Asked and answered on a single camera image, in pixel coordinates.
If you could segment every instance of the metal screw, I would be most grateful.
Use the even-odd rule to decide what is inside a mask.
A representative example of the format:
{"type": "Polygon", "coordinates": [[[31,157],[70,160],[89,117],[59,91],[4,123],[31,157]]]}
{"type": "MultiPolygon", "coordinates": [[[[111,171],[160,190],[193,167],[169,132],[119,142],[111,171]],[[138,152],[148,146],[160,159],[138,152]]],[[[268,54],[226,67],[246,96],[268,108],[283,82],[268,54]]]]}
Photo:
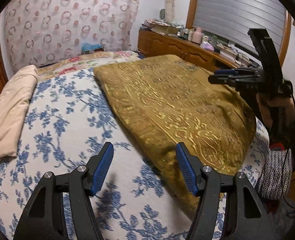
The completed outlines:
{"type": "Polygon", "coordinates": [[[82,165],[82,166],[78,166],[77,170],[78,170],[79,172],[83,172],[83,171],[86,170],[86,166],[84,166],[84,165],[82,165]]]}
{"type": "Polygon", "coordinates": [[[244,179],[246,177],[246,175],[243,172],[240,172],[240,171],[237,173],[237,176],[240,179],[244,179]]]}
{"type": "Polygon", "coordinates": [[[211,168],[210,166],[204,166],[204,167],[203,167],[203,170],[204,170],[205,172],[210,172],[210,171],[212,170],[212,168],[211,168]]]}
{"type": "Polygon", "coordinates": [[[45,177],[46,179],[51,178],[51,177],[52,177],[52,172],[50,172],[50,171],[46,172],[46,173],[44,174],[44,177],[45,177]]]}

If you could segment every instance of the window blind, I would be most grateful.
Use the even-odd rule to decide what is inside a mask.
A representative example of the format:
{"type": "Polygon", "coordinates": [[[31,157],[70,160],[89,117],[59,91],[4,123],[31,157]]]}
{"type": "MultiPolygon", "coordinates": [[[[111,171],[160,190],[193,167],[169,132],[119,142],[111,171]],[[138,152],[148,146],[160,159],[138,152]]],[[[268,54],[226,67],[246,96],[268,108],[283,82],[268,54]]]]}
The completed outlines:
{"type": "Polygon", "coordinates": [[[198,0],[194,25],[255,53],[247,32],[265,28],[279,52],[285,12],[278,0],[198,0]]]}

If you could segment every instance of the folded blanket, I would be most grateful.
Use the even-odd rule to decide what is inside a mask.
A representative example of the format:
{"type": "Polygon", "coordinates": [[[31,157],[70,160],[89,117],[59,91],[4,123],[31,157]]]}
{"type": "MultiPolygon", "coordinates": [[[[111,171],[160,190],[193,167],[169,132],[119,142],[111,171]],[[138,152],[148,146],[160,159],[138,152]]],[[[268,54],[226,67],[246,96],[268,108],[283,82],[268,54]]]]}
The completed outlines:
{"type": "Polygon", "coordinates": [[[36,67],[26,66],[7,82],[0,94],[0,158],[17,155],[17,143],[37,77],[36,67]]]}
{"type": "Polygon", "coordinates": [[[209,73],[174,55],[94,68],[115,114],[191,210],[198,199],[185,186],[176,144],[234,175],[256,131],[251,108],[235,90],[210,84],[209,73]]]}

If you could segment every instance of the white bedspread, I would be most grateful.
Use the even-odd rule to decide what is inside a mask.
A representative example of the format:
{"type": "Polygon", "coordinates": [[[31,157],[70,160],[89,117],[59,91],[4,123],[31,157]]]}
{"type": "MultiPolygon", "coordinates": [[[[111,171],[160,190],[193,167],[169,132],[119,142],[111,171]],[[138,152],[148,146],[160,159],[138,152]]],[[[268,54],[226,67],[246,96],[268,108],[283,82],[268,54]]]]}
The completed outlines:
{"type": "MultiPolygon", "coordinates": [[[[113,116],[93,69],[64,74],[38,84],[25,118],[18,157],[0,159],[0,229],[13,238],[17,222],[46,171],[67,173],[87,163],[103,144],[114,158],[102,190],[91,198],[105,239],[184,239],[191,220],[183,213],[143,158],[132,136],[113,116]]],[[[268,134],[257,120],[256,136],[242,171],[252,185],[261,173],[268,134]]],[[[76,239],[68,195],[65,218],[76,239]]],[[[225,198],[220,202],[214,239],[221,235],[225,198]]]]}

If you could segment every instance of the gold embroidered pattern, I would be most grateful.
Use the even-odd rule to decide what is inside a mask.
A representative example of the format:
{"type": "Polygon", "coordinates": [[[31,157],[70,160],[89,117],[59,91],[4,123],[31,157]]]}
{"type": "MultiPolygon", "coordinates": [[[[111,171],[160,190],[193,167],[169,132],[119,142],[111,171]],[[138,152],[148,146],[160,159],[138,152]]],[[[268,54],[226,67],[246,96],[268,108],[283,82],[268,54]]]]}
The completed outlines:
{"type": "Polygon", "coordinates": [[[234,175],[256,131],[253,111],[231,88],[210,84],[210,73],[174,55],[94,68],[115,114],[191,210],[198,199],[185,186],[176,144],[234,175]]]}

